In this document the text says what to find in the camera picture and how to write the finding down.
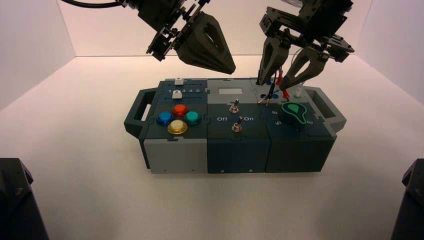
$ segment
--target white backdrop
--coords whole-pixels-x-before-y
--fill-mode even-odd
[[[424,1],[374,0],[358,56],[424,104]]]
[[[77,56],[146,55],[155,31],[137,16],[137,10],[129,7],[85,9],[58,2]],[[105,0],[88,2],[104,3]],[[338,33],[356,47],[372,0],[353,2],[353,9],[347,14],[349,19]],[[188,0],[186,5],[192,3],[193,0]],[[260,55],[265,35],[259,22],[267,6],[296,15],[299,12],[299,8],[280,0],[212,0],[203,10],[219,21],[231,54]]]
[[[74,58],[54,0],[0,0],[0,110]]]

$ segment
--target bolt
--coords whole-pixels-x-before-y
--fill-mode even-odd
[[[16,196],[19,196],[19,195],[21,195],[21,194],[23,194],[24,193],[24,189],[22,188],[22,187],[18,187],[18,188],[16,188],[15,190],[14,190],[14,194],[16,195]]]

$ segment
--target black wire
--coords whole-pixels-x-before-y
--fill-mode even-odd
[[[120,2],[114,1],[114,2],[106,2],[106,3],[86,3],[86,2],[80,2],[80,1],[74,1],[74,0],[62,0],[65,3],[80,7],[80,8],[87,8],[87,9],[105,9],[105,8],[113,8],[122,6]]]
[[[277,79],[277,73],[274,74],[274,82],[269,87],[268,95],[266,95],[266,98],[268,98],[268,99],[273,98],[274,89],[276,87],[276,79]]]

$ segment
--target light gray panel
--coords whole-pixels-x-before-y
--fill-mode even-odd
[[[252,84],[246,79],[208,79],[207,95],[208,104],[228,104],[230,105],[236,99],[241,104],[254,104],[257,103],[255,93],[252,91]],[[220,89],[241,89],[242,94],[220,94]]]
[[[322,118],[337,133],[346,124],[346,118],[339,109],[331,102],[323,90],[319,87],[304,86],[304,97],[311,103],[315,112],[320,113]]]
[[[146,139],[144,148],[154,174],[206,173],[207,140],[175,137],[167,139]]]

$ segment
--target black cable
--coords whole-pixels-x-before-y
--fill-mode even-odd
[[[87,9],[105,9],[105,8],[113,8],[122,6],[120,2],[114,1],[114,2],[106,2],[106,3],[86,3],[86,2],[80,2],[80,1],[74,1],[74,0],[62,0],[65,3],[80,7],[80,8],[87,8]]]

